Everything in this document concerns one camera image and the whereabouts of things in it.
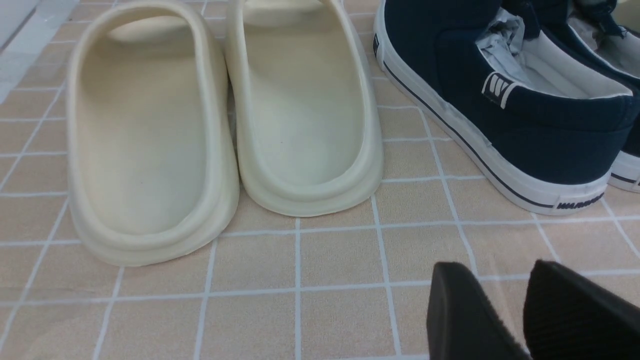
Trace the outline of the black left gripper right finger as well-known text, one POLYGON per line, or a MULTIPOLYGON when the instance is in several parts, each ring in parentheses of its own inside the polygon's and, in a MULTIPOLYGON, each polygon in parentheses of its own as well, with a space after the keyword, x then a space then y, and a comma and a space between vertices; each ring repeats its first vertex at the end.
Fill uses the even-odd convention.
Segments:
POLYGON ((640 310, 566 266, 537 260, 523 306, 534 360, 637 360, 640 310))

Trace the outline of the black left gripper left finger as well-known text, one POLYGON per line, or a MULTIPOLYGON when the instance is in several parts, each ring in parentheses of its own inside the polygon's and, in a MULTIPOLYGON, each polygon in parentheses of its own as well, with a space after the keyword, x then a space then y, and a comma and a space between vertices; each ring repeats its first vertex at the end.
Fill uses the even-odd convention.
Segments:
POLYGON ((459 262, 435 263, 426 315, 432 360, 528 360, 482 285, 459 262))

